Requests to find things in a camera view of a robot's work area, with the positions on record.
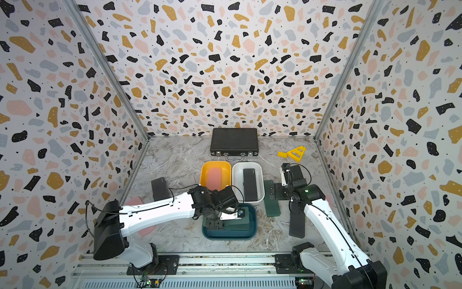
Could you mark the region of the pink pencil case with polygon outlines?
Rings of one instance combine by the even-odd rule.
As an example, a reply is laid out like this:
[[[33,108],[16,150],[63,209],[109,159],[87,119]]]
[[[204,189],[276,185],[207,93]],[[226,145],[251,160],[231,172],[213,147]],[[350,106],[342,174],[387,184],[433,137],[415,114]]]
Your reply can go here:
[[[221,169],[212,167],[206,174],[206,187],[209,190],[221,190]]]
[[[125,205],[130,205],[130,206],[143,205],[143,201],[140,197],[137,196],[137,197],[133,197],[125,201]],[[153,232],[154,229],[155,229],[155,226],[150,226],[141,231],[138,231],[138,235],[140,236],[140,238],[144,238],[148,236],[151,232]]]

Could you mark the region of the green pencil case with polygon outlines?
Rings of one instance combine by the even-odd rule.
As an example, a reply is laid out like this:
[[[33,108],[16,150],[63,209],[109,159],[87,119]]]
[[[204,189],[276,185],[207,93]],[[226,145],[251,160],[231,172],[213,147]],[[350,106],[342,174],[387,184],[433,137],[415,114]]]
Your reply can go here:
[[[263,201],[266,215],[267,217],[279,217],[281,212],[279,207],[279,201],[276,199],[274,182],[271,180],[265,180],[263,184],[265,189],[265,197]]]
[[[245,218],[245,217],[249,217],[250,215],[250,208],[249,207],[241,207],[238,211],[238,217],[239,218]]]
[[[244,216],[240,219],[224,220],[223,226],[226,231],[248,231],[250,230],[250,218]]]

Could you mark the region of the dark grey pencil case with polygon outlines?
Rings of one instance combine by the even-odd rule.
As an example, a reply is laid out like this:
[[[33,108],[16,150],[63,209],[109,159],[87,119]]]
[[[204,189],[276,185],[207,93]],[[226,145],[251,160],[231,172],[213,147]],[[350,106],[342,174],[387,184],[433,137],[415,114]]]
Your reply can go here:
[[[168,189],[167,181],[164,177],[151,181],[151,187],[153,200],[155,202],[172,198],[172,193]]]
[[[289,235],[297,238],[305,238],[305,204],[300,201],[291,201],[289,203],[290,220]]]
[[[243,185],[245,202],[256,202],[258,195],[254,169],[243,169]]]

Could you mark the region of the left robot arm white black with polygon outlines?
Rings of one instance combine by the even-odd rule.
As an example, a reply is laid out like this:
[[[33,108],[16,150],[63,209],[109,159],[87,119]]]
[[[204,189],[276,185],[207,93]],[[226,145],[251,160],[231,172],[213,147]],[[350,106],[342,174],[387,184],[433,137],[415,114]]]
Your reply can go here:
[[[148,227],[177,219],[206,217],[220,220],[221,215],[236,216],[239,202],[230,186],[221,191],[198,186],[172,199],[143,205],[108,202],[99,210],[94,227],[93,259],[121,258],[137,269],[157,266],[159,257],[153,243],[140,243],[134,235]]]

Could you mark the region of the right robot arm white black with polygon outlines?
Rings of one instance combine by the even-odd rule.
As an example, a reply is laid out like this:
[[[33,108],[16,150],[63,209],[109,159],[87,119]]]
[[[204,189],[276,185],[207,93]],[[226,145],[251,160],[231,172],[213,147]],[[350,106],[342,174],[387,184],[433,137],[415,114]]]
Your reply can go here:
[[[332,289],[383,289],[387,270],[379,261],[371,261],[353,241],[334,215],[326,196],[315,185],[294,187],[275,185],[276,197],[289,201],[295,216],[308,218],[316,227],[331,253],[325,256],[309,243],[292,248],[290,254],[277,254],[278,274],[312,272]]]

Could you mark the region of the yellow storage box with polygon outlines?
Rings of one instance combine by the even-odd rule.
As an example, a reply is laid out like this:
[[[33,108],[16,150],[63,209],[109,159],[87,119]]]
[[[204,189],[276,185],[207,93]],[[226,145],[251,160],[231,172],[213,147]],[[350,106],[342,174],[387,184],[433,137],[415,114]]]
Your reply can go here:
[[[209,190],[232,185],[232,167],[227,161],[208,161],[202,166],[199,184]]]

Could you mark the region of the teal storage box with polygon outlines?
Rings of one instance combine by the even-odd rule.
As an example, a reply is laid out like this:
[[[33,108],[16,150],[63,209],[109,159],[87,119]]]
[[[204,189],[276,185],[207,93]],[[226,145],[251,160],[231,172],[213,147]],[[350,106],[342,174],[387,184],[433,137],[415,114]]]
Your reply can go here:
[[[257,231],[257,217],[256,217],[256,210],[254,206],[244,204],[241,207],[249,207],[250,208],[250,230],[248,231],[226,231],[226,230],[207,230],[203,226],[202,222],[202,234],[205,238],[209,240],[226,240],[226,241],[234,241],[234,240],[249,240],[253,238]]]

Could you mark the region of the white storage box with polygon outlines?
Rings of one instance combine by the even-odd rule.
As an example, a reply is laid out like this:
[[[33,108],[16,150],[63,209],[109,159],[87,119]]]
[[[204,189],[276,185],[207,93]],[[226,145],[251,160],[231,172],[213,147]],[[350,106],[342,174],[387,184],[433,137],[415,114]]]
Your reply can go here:
[[[235,164],[232,185],[239,203],[257,205],[265,197],[262,167],[255,162]]]

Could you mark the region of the yellow plastic triangle piece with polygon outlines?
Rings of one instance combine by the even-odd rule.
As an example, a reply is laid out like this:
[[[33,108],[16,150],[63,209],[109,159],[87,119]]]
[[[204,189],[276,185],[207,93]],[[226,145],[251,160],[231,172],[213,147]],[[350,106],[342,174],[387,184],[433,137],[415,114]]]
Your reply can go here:
[[[299,146],[288,152],[278,152],[277,156],[281,158],[291,158],[292,160],[299,163],[302,160],[305,151],[306,151],[306,148],[304,146]]]

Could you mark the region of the black briefcase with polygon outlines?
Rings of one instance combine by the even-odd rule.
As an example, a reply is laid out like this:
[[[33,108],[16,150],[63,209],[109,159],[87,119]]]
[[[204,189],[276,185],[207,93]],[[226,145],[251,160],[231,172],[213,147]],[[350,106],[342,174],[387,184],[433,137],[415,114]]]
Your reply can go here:
[[[212,156],[252,157],[259,154],[256,128],[214,128],[210,145]]]

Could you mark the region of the aluminium rail front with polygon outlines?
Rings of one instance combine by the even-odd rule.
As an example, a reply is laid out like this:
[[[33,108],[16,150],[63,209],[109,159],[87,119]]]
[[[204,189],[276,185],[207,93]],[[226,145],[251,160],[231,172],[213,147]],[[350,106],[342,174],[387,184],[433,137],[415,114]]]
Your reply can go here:
[[[84,255],[71,276],[72,289],[328,289],[313,273],[277,274],[275,254],[288,252],[178,253],[175,275],[129,276],[127,261],[95,261]]]

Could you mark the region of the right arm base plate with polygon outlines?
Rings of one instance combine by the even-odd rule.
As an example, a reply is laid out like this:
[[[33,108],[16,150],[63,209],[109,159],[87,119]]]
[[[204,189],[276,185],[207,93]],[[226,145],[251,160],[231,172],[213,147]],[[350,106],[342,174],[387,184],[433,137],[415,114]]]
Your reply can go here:
[[[297,254],[275,254],[274,267],[277,274],[308,274],[316,273],[322,266],[319,264],[303,265]]]

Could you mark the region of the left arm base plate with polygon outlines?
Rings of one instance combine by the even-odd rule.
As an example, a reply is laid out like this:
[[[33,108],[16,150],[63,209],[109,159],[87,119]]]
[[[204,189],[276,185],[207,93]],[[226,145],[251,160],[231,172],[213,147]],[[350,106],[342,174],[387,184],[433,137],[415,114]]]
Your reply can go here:
[[[179,255],[160,255],[156,261],[142,268],[129,265],[126,274],[129,276],[175,275],[178,271],[179,259]]]

